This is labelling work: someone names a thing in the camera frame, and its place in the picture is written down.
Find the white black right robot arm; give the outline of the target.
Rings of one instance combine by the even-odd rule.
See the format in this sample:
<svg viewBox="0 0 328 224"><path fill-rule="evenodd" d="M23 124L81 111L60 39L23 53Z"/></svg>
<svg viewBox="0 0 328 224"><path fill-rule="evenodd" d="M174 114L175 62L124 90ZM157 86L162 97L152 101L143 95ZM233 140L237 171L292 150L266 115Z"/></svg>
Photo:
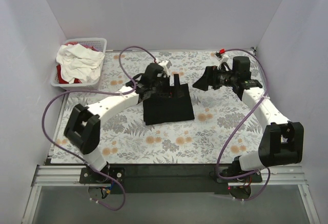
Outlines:
<svg viewBox="0 0 328 224"><path fill-rule="evenodd" d="M232 67L226 62L220 66L207 66L202 77L193 88L208 91L231 87L238 98L250 108L247 116L255 115L263 136L257 151L238 156L227 169L220 170L216 164L218 178L232 180L243 178L272 166L298 164L302 161L304 127L284 116L267 97L262 84L251 78L250 59L236 56Z"/></svg>

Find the black t-shirt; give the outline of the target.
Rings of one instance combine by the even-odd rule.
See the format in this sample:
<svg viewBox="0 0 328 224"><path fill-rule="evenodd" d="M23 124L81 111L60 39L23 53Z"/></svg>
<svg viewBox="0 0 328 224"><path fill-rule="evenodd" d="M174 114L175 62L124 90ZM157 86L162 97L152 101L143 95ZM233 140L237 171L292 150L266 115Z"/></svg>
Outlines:
<svg viewBox="0 0 328 224"><path fill-rule="evenodd" d="M182 97L159 97L153 94L143 101L143 120L147 126L195 119L189 86L181 84L180 88Z"/></svg>

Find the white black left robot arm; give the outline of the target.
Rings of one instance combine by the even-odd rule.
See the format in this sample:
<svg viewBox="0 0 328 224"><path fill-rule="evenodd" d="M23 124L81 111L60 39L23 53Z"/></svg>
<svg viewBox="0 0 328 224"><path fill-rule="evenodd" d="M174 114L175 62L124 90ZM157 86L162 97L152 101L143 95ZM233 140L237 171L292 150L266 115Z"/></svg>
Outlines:
<svg viewBox="0 0 328 224"><path fill-rule="evenodd" d="M88 167L107 173L109 164L98 148L101 124L123 110L135 106L152 95L169 97L171 62L150 63L145 72L126 83L118 95L109 96L94 104L76 105L69 117L64 136L80 150Z"/></svg>

